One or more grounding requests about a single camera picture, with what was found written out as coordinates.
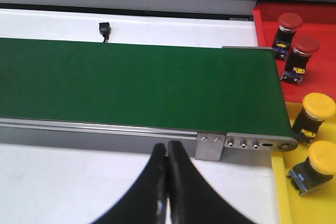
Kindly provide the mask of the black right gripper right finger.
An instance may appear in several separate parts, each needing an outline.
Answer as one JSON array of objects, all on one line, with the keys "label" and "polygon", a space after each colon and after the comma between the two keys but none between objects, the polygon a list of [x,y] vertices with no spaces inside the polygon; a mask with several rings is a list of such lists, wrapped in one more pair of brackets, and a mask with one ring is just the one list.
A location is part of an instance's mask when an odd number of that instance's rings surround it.
[{"label": "black right gripper right finger", "polygon": [[167,153],[172,223],[253,223],[208,184],[181,142],[170,141]]}]

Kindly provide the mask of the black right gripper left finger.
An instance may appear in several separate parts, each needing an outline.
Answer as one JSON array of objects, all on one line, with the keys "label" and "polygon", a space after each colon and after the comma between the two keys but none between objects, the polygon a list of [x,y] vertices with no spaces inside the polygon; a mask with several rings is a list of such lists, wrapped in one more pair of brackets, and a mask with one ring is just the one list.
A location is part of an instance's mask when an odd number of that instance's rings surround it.
[{"label": "black right gripper left finger", "polygon": [[94,223],[165,223],[166,148],[155,144],[150,159],[128,191]]}]

